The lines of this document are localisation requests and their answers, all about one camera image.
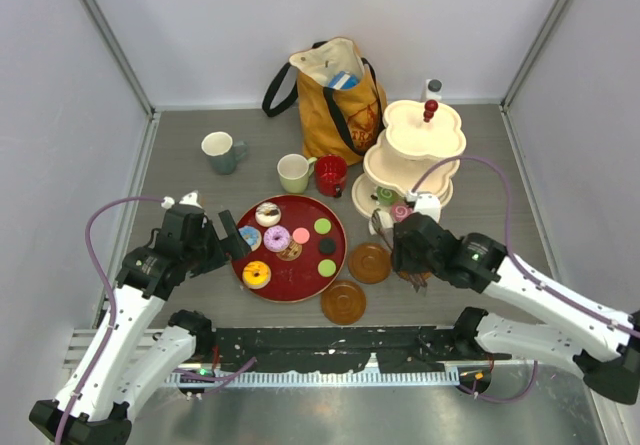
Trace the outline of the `pink swirl roll cake front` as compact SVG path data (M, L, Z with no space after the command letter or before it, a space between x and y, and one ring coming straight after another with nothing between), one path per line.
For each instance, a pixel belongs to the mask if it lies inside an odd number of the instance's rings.
M395 223L402 222L413 213L413 209L406 203L399 201L390 208L390 215Z

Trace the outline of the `white cake slice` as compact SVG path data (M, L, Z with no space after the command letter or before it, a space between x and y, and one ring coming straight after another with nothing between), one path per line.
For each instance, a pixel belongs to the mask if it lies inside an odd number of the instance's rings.
M391 215L386 210L378 208L373 211L369 219L369 233L371 235L382 234L388 230L391 230L393 228L393 225L394 221Z

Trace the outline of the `green swirl roll cake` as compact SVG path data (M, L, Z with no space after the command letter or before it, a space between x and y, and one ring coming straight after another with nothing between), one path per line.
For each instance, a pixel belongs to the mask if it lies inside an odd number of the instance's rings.
M376 188L375 196L377 202L384 207L391 207L401 199L401 196L394 190L380 186Z

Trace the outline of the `pink sandwich cookie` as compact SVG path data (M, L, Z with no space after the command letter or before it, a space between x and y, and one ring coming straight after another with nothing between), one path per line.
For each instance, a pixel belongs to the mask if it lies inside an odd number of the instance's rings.
M310 240L311 233L307 228L298 227L292 232L291 237L296 243L304 245Z

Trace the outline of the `black sandwich cookie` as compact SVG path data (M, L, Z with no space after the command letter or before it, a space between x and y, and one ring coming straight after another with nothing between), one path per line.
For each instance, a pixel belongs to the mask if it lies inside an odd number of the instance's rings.
M336 242L329 237L323 238L318 243L318 251L324 256L333 255L336 251Z

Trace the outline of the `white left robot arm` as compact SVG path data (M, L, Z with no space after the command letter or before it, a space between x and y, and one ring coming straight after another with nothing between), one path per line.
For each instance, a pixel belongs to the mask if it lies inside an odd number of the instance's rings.
M55 398L37 401L30 422L56 444L124 444L149 397L183 362L202 362L213 351L210 319L196 311L174 313L158 342L133 358L148 326L186 279L217 270L251 251L227 210L219 237L191 192L161 202L164 218L142 246L127 253L109 308L85 355Z

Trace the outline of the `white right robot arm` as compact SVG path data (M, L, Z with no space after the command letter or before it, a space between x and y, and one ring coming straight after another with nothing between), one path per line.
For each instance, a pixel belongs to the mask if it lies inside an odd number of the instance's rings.
M541 360L581 378L623 405L639 397L639 315L594 302L534 270L500 242L480 233L456 237L414 213L393 227L392 266L429 272L458 289L511 304L539 319L515 324L465 311L452 334L464 358L482 351Z

